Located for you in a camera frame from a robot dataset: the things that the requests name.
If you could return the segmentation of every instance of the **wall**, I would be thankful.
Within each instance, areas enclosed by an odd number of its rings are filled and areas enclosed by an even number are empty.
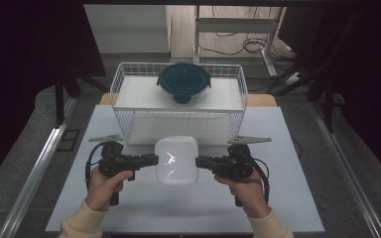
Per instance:
[[[101,54],[170,51],[167,6],[84,5],[84,9]]]

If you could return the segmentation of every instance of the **wooden surface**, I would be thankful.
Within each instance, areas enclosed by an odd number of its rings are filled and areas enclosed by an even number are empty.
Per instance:
[[[101,97],[100,105],[111,105],[110,93]],[[248,94],[247,106],[277,106],[277,102],[274,96],[269,94]]]

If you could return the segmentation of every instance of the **white tabletop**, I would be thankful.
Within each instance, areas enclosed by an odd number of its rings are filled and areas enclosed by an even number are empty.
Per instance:
[[[62,219],[73,215],[86,196],[85,162],[96,143],[89,138],[122,134],[111,106],[97,105],[92,114],[47,231],[59,231]],[[239,135],[271,137],[272,142],[250,145],[252,157],[270,170],[270,202],[277,217],[296,233],[323,232],[315,202],[293,146],[280,107],[248,107]],[[123,154],[154,153],[154,147],[129,147]],[[100,159],[100,151],[93,161]],[[227,155],[226,148],[199,148],[200,155]],[[120,204],[110,208],[103,231],[134,234],[251,233],[249,221],[227,186],[199,170],[191,185],[166,185],[157,181],[155,167],[136,172],[126,181]]]

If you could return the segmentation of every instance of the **wire basket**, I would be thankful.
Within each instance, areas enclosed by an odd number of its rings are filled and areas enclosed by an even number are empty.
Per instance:
[[[110,101],[128,145],[153,146],[169,136],[192,136],[199,146],[226,146],[238,134],[247,105],[241,65],[198,64],[211,75],[211,88],[192,106],[171,102],[157,86],[171,63],[122,62]]]

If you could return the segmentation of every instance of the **sleeve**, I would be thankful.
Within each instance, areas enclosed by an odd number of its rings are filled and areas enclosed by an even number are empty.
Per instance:
[[[62,233],[59,238],[99,238],[102,236],[100,224],[106,212],[91,210],[82,202],[81,207],[71,217],[61,223]]]
[[[271,209],[264,218],[248,217],[252,225],[254,238],[294,238],[293,231],[281,224]]]

